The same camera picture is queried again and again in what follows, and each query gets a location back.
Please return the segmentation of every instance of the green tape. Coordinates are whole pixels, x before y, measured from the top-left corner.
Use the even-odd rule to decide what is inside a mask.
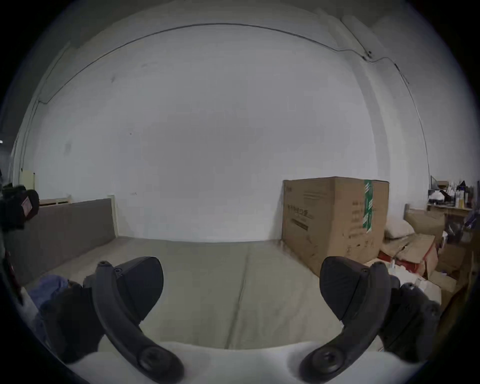
[[[365,182],[365,206],[363,208],[363,224],[367,229],[367,233],[372,230],[372,216],[373,216],[373,184],[371,180],[364,180]]]

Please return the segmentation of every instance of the beige sheet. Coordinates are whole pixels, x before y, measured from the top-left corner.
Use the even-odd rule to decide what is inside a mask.
[[[322,298],[318,278],[279,241],[186,243],[118,238],[50,273],[82,283],[96,264],[157,257],[162,296],[140,324],[157,343],[248,349],[326,343],[342,330]],[[370,349],[378,350],[376,340]],[[114,350],[104,337],[99,350]]]

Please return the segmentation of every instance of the flattened cardboard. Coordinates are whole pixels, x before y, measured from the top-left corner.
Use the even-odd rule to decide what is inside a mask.
[[[388,258],[395,258],[396,264],[429,278],[438,263],[434,240],[435,236],[418,233],[400,239],[384,239],[380,255],[383,253]]]
[[[400,239],[385,239],[380,247],[390,257],[420,264],[432,247],[435,236],[414,234]]]
[[[364,224],[367,188],[372,214]],[[388,182],[376,180],[285,180],[282,240],[317,276],[328,256],[366,263],[382,243],[388,189]]]

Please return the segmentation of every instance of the wire on wall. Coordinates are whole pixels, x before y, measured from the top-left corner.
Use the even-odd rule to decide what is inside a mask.
[[[280,33],[283,33],[283,34],[286,34],[286,35],[290,35],[290,36],[294,36],[294,37],[298,37],[298,38],[301,38],[303,40],[307,40],[307,41],[310,41],[311,43],[314,43],[314,44],[317,44],[323,48],[326,48],[326,49],[329,49],[330,51],[333,51],[333,52],[337,52],[337,53],[341,53],[341,52],[352,52],[354,54],[356,54],[357,56],[359,56],[360,58],[362,58],[365,62],[369,63],[369,64],[376,64],[382,60],[388,60],[390,61],[394,66],[395,68],[397,69],[398,73],[400,74],[400,77],[402,78],[405,86],[407,87],[407,90],[408,90],[408,94],[410,95],[410,98],[412,100],[412,103],[415,107],[415,110],[417,112],[417,115],[418,115],[418,118],[419,118],[419,122],[420,122],[420,127],[421,127],[421,131],[422,131],[422,135],[423,135],[423,141],[425,142],[425,153],[426,153],[426,156],[427,156],[427,167],[428,167],[428,175],[429,175],[429,180],[430,180],[430,164],[429,164],[429,160],[428,160],[428,152],[427,152],[427,142],[425,140],[425,132],[423,131],[423,124],[421,122],[421,118],[420,118],[420,114],[419,114],[419,111],[418,111],[418,108],[417,108],[417,105],[415,104],[415,100],[413,99],[413,96],[412,96],[412,93],[410,91],[410,88],[408,86],[409,82],[407,80],[407,78],[404,76],[404,74],[401,72],[401,70],[399,69],[399,67],[397,66],[397,64],[389,57],[385,56],[385,57],[381,57],[379,59],[376,59],[376,60],[370,60],[367,55],[363,55],[361,53],[358,53],[356,50],[354,49],[351,49],[351,48],[334,48],[334,47],[331,47],[327,44],[324,44],[324,43],[321,43],[320,41],[317,41],[317,40],[314,40],[312,38],[309,38],[309,37],[306,37],[306,36],[303,36],[303,35],[299,35],[299,34],[296,34],[296,33],[293,33],[293,32],[289,32],[289,31],[284,31],[282,29],[277,29],[277,28],[272,28],[272,27],[267,27],[267,26],[263,26],[263,25],[254,25],[254,24],[245,24],[245,23],[196,23],[196,24],[188,24],[188,25],[181,25],[181,26],[177,26],[177,27],[173,27],[173,28],[167,28],[167,29],[163,29],[161,31],[156,31],[156,32],[152,32],[152,33],[149,33],[147,35],[144,35],[144,36],[141,36],[141,37],[138,37],[138,38],[135,38],[133,40],[130,40],[124,44],[121,44],[119,45],[118,47],[115,47],[113,49],[111,49],[110,51],[104,53],[103,55],[99,56],[98,58],[96,58],[95,60],[93,60],[92,62],[88,63],[87,65],[85,65],[83,68],[81,68],[78,72],[76,72],[70,79],[68,79],[57,91],[55,91],[55,93],[48,98],[48,100],[46,101],[43,101],[43,100],[40,100],[39,98],[37,98],[37,102],[39,104],[43,104],[43,105],[46,105],[48,104],[57,94],[58,92],[60,92],[70,81],[72,81],[77,75],[79,75],[82,71],[84,71],[85,69],[87,69],[88,67],[90,67],[91,65],[95,64],[97,61],[101,60],[102,58],[104,58],[105,56],[109,55],[110,53],[113,53],[115,52],[116,50],[122,48],[122,47],[125,47],[129,44],[132,44],[136,41],[139,41],[139,40],[142,40],[144,38],[147,38],[147,37],[151,37],[151,36],[154,36],[154,35],[159,35],[161,33],[164,33],[164,32],[171,32],[171,31],[175,31],[175,30],[179,30],[179,29],[186,29],[186,28],[193,28],[193,27],[202,27],[202,26],[212,26],[212,25],[231,25],[231,26],[244,26],[244,27],[250,27],[250,28],[258,28],[258,29],[265,29],[265,30],[269,30],[269,31],[275,31],[275,32],[280,32]],[[58,63],[59,60],[57,60],[57,62],[54,64],[54,66],[52,67],[52,70],[50,71],[50,73],[53,71],[53,68],[55,67],[55,65]],[[35,111],[36,111],[36,108],[35,110],[32,111],[32,114],[30,116],[30,119],[29,119],[29,124],[28,124],[28,128],[29,129],[29,125],[30,125],[30,122],[32,121],[33,119],[33,115],[35,114]],[[23,151],[23,154],[22,154],[22,167],[23,167],[23,160],[24,160],[24,156],[25,156],[25,153]]]

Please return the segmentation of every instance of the pillow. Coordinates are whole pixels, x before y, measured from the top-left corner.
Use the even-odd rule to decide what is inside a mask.
[[[387,223],[385,224],[385,237],[387,239],[398,239],[414,233],[413,227],[407,221],[396,217],[387,217]]]

